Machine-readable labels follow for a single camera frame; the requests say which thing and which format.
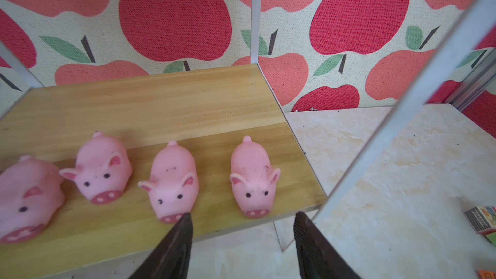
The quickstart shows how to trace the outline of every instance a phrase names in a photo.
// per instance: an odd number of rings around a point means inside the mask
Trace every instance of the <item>black stem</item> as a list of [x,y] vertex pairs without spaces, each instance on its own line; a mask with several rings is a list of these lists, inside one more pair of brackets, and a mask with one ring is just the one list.
[[339,72],[343,74],[344,62],[346,61],[346,54],[343,54],[343,58],[341,59],[341,65],[339,65]]
[[276,42],[277,31],[278,30],[276,30],[270,35],[269,53],[268,53],[269,55],[272,55],[272,49],[274,48],[274,43]]
[[477,57],[477,59],[472,63],[472,65],[470,67],[472,67],[472,69],[474,69],[475,65],[477,65],[477,63],[480,61],[480,59],[484,56],[484,53],[486,52],[487,50],[484,50],[484,52],[482,52],[479,57]]
[[429,39],[431,39],[432,35],[437,31],[437,29],[441,27],[441,26],[438,26],[436,28],[434,28],[433,30],[431,30],[431,32],[427,35],[427,37],[425,38],[424,42],[422,42],[422,44],[420,45],[420,47],[418,48],[419,50],[422,50],[422,48],[425,46],[425,44],[427,43],[427,41],[429,41]]
[[96,63],[95,57],[93,57],[93,52],[91,52],[90,44],[88,43],[88,39],[86,39],[86,36],[84,36],[83,39],[81,39],[81,43],[83,44],[84,50],[86,51],[86,54],[88,54],[90,61],[92,63]]
[[21,91],[20,88],[18,88],[14,83],[10,82],[10,80],[4,77],[3,74],[0,74],[0,79],[2,79],[5,83],[7,83],[7,85],[10,86],[10,88]]

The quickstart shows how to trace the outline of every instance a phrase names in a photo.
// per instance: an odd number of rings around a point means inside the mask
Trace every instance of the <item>green leaf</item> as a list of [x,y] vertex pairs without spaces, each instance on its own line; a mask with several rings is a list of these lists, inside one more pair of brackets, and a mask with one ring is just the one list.
[[164,73],[179,72],[184,70],[183,61],[172,62],[164,69]]
[[460,68],[464,65],[467,65],[468,63],[470,63],[471,61],[473,61],[474,59],[476,59],[477,57],[479,57],[479,55],[481,55],[481,53],[484,52],[484,50],[477,50],[477,51],[473,51],[472,53],[468,54],[463,60],[462,62],[460,63],[460,65],[458,65],[457,68]]
[[67,57],[68,59],[71,59],[78,63],[91,63],[90,59],[85,53],[83,53],[83,51],[65,40],[50,36],[41,36],[40,38],[41,40],[45,41],[46,44],[48,44],[51,48]]
[[[251,30],[241,30],[241,36],[245,41],[246,46],[251,49]],[[269,49],[267,48],[267,43],[261,36],[258,37],[258,55],[269,54]]]
[[422,29],[417,26],[409,26],[406,28],[406,46],[411,50],[418,50],[422,45],[422,39],[424,38],[422,34]]
[[343,58],[343,54],[337,54],[334,56],[331,56],[330,58],[326,59],[322,65],[320,65],[315,73],[313,74],[314,76],[321,76],[325,75],[329,71],[331,71],[334,67],[336,67],[341,59]]

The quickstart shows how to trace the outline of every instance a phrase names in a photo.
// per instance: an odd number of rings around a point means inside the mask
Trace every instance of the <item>wooden board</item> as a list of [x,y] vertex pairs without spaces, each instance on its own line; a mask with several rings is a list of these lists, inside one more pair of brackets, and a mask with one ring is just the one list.
[[[170,226],[157,220],[147,194],[136,183],[148,179],[153,158],[169,139],[180,140],[195,157],[200,181],[191,213],[195,241],[284,218],[325,201],[254,65],[34,90],[0,122],[0,160],[6,165],[30,153],[60,160],[60,168],[70,167],[95,130],[120,137],[130,149],[133,175],[124,195],[97,206],[65,181],[66,202],[40,236],[0,244],[0,277],[56,274],[158,244]],[[229,182],[232,151],[245,135],[261,143],[272,164],[281,168],[274,209],[259,220],[243,216]]]

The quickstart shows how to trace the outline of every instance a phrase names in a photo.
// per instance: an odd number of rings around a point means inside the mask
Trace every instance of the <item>shelf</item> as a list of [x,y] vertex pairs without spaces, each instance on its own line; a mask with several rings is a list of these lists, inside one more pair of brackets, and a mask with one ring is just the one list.
[[[97,206],[69,181],[65,204],[40,236],[0,245],[0,274],[56,274],[156,246],[170,229],[160,223],[136,183],[169,139],[196,161],[200,193],[191,212],[194,241],[316,208],[325,195],[256,65],[36,89],[0,122],[0,162],[20,154],[74,165],[95,130],[121,138],[133,165],[121,198]],[[229,182],[230,158],[244,135],[281,168],[272,212],[243,216]]]

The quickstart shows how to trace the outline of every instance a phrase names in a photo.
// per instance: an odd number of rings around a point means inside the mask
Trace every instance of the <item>white marble surface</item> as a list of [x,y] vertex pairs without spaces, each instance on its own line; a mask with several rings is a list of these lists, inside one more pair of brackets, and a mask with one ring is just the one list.
[[[286,114],[327,194],[389,110]],[[495,188],[496,139],[451,105],[426,105],[318,227],[364,279],[477,278],[496,270],[496,246],[461,211],[496,205]],[[146,254],[57,278],[126,278]],[[193,244],[188,277],[300,276],[294,245],[282,254],[265,224]]]

